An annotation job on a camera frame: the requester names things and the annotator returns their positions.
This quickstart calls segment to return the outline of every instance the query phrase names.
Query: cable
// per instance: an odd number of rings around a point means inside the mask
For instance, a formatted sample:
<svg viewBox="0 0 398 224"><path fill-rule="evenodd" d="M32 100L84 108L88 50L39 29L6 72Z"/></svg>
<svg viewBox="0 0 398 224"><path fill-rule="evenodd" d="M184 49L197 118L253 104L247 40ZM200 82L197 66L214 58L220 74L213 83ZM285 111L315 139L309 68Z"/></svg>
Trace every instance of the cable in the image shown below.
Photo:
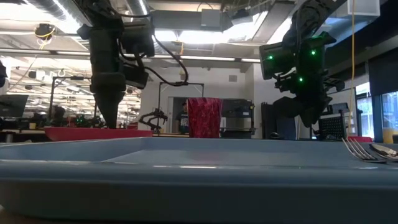
<svg viewBox="0 0 398 224"><path fill-rule="evenodd" d="M118 39L118 48L119 48L119 53L120 53L120 55L122 56L122 58L124 58L124 59L126 59L126 60L128 60L128 61L130 61L130 62L135 62L135 61L137 60L137 58L127 57L127 56L123 53L122 45L121 45L120 39ZM143 57L145 57L146 55L147 55L147 54L143 53L143 54L140 55L139 57L140 57L140 58L143 58Z"/></svg>
<svg viewBox="0 0 398 224"><path fill-rule="evenodd" d="M159 75L159 73L157 73L154 69L150 68L150 67L145 67L146 70L151 71L153 74L155 74L160 80L162 80L164 83L170 85L170 86L182 86L185 85L184 82L176 82L176 83L170 83L169 81L167 81L166 79L164 79L161 75Z"/></svg>
<svg viewBox="0 0 398 224"><path fill-rule="evenodd" d="M197 12L199 11L199 7L200 7L203 3L207 4L208 6L210 6L211 9L214 9L213 6L211 6L211 4L208 4L207 2L201 2L201 3L199 3L199 6L197 7Z"/></svg>
<svg viewBox="0 0 398 224"><path fill-rule="evenodd" d="M353 10L352 10L352 29L353 29L353 37L351 39L351 63L353 66L352 75L351 75L351 90L349 91L349 121L348 121L348 133L351 134L351 112L353 110L353 92L354 92L354 77L355 77L355 0L353 0Z"/></svg>
<svg viewBox="0 0 398 224"><path fill-rule="evenodd" d="M49 32L48 34L44 34L44 35L37 35L37 34L35 34L35 36L36 36L37 38L48 37L48 36L52 35L54 32L55 32L55 27L54 27L54 28L51 30L51 32Z"/></svg>
<svg viewBox="0 0 398 224"><path fill-rule="evenodd" d="M39 50L43 50L44 46L46 46L46 44L42 44L42 45L39 47ZM12 90L16 85L18 85L18 84L22 81L22 79L25 78L25 76L29 73L30 68L32 68L33 64L35 63L36 59L37 59L37 55L35 55L35 57L34 57L34 59L33 59L33 62L30 63L30 65L29 65L29 67L27 68L25 74L24 74L22 77L20 77L20 79L18 79L18 81L17 81L15 84L13 84L13 86L11 86L10 88L8 88L8 90L6 91L6 93L7 93L8 91Z"/></svg>
<svg viewBox="0 0 398 224"><path fill-rule="evenodd" d="M179 82L177 83L177 85L175 86L183 86L183 85L187 85L188 83L188 71L187 68L185 67L185 65L169 50L167 49L167 47L165 47L157 38L156 36L154 36L155 41L157 42L157 44L159 44L160 47L162 47L178 64L180 64L181 68L184 70L185 73L185 79L183 82Z"/></svg>

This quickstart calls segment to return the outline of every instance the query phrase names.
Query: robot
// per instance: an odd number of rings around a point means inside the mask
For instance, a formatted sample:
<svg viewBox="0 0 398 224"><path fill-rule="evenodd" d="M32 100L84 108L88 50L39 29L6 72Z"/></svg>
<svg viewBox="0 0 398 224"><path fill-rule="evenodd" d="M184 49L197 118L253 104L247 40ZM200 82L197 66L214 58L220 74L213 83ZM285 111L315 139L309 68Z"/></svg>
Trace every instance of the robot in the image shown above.
<svg viewBox="0 0 398 224"><path fill-rule="evenodd" d="M93 71L90 90L94 93L108 127L116 128L118 104L123 99L126 84L143 89L148 78L146 70L155 73L145 67L141 60L145 56L154 56L154 28L148 19L150 14L119 14L109 0L73 1L93 25L84 25L78 30L80 37L90 42ZM296 95L295 98L284 97L276 101L274 104L277 111L288 117L300 115L307 127L317 122L331 101L326 94L327 90L333 86L337 90L344 88L343 82L330 82L326 79L327 70L323 64L325 45L336 40L327 33L318 37L313 35L327 17L345 2L346 0L305 1L294 13L292 26L283 41L260 47L264 79L275 78L276 88ZM122 17L134 19L123 23ZM134 58L125 56L123 49L127 54L133 54ZM184 69L186 79L171 85L187 85L187 69L175 56L174 59Z"/></svg>
<svg viewBox="0 0 398 224"><path fill-rule="evenodd" d="M147 117L151 117L151 118L149 118L148 121L144 121L144 118L147 118ZM168 117L162 110L155 108L155 111L142 115L138 122L149 126L151 131L153 131L155 133L160 133L160 130L162 129L162 127L160 127L159 125L156 125L156 124L152 124L151 121L153 119L163 119L163 124L164 124L167 121Z"/></svg>

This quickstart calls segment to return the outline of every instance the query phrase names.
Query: wall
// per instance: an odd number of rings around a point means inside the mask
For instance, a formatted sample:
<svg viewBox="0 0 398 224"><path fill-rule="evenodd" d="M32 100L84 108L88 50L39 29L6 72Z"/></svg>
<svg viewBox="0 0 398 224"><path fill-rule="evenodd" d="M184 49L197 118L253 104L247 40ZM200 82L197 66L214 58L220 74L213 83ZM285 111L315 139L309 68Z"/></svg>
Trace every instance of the wall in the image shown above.
<svg viewBox="0 0 398 224"><path fill-rule="evenodd" d="M180 69L168 68L161 69L155 68L166 80L170 82L180 81ZM241 73L239 69L233 68L188 68L190 83L204 83L205 84L205 97L215 98L246 98L245 74ZM229 82L230 75L237 75L237 82ZM146 88L141 93L141 108L140 114L147 114L157 108L157 97L159 93L159 79L152 77L154 82L147 84ZM181 86L174 87L162 85L162 94L160 99L160 107L165 113L171 113L172 108L169 107L169 97L201 97L201 86ZM139 124L138 128L147 130L144 124Z"/></svg>
<svg viewBox="0 0 398 224"><path fill-rule="evenodd" d="M253 79L248 79L247 77L253 74ZM246 73L246 88L253 86L253 102L255 105L254 109L254 127L256 128L256 134L253 138L262 138L261 129L261 103L265 102L268 104L273 104L276 100L282 98L283 96L294 97L289 91L281 93L279 89L275 88L275 80L264 80L262 77L261 66L259 64L254 64Z"/></svg>

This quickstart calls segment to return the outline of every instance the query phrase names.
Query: black cable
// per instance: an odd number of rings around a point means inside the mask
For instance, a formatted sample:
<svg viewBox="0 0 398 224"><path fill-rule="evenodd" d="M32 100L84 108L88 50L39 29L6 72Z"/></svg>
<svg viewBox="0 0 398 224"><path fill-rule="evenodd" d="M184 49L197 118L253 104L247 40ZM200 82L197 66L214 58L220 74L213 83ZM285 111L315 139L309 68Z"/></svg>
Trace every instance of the black cable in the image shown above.
<svg viewBox="0 0 398 224"><path fill-rule="evenodd" d="M135 62L135 61L137 60L137 58L127 57L127 56L123 53L122 45L121 45L120 39L118 39L118 49L119 49L119 53L120 53L120 55L122 56L122 58L124 58L124 59L126 59L126 60L128 60L128 61L130 61L130 62ZM143 54L141 54L139 57L140 57L140 58L143 58L143 57L145 57L146 55L147 55L147 54L143 53Z"/></svg>
<svg viewBox="0 0 398 224"><path fill-rule="evenodd" d="M197 7L197 11L199 11L199 7L200 7L203 3L207 4L208 6L211 7L211 9L213 9L213 6L211 6L211 4L208 4L207 2L201 2L201 3L199 4L199 6Z"/></svg>
<svg viewBox="0 0 398 224"><path fill-rule="evenodd" d="M169 84L170 86L183 86L183 85L188 85L187 82L175 82L175 83L170 83L169 81L167 81L166 79L164 79L161 75L159 75L155 70L153 70L150 67L145 67L145 69L151 71L153 74L155 74L160 80L162 80L164 83Z"/></svg>
<svg viewBox="0 0 398 224"><path fill-rule="evenodd" d="M178 83L177 86L182 86L182 85L187 85L188 83L188 70L185 67L185 65L169 50L167 49L167 47L165 47L160 41L157 40L156 36L154 36L155 41L157 42L157 44L159 44L160 47L162 47L178 64L180 64L182 70L184 70L185 73L185 79L183 82Z"/></svg>
<svg viewBox="0 0 398 224"><path fill-rule="evenodd" d="M128 17L128 18L137 18L137 19L140 19L140 18L148 18L148 17L150 17L150 13L148 13L148 14L146 14L146 15L125 15L125 14L120 14L117 10L115 10L113 7L109 7L109 9L113 12L113 13L115 13L116 15L119 15L119 16L121 16L121 17Z"/></svg>

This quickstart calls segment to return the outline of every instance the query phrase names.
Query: blue tray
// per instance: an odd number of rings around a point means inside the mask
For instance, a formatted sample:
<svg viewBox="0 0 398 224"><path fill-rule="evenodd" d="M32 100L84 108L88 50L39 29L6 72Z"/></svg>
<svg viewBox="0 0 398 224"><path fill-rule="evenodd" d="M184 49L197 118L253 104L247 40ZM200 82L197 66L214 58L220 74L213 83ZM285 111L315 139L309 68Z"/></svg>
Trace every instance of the blue tray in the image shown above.
<svg viewBox="0 0 398 224"><path fill-rule="evenodd" d="M341 142L8 145L0 146L0 204L22 215L74 220L380 223L365 214L395 212L388 203L397 195L397 169L359 161Z"/></svg>

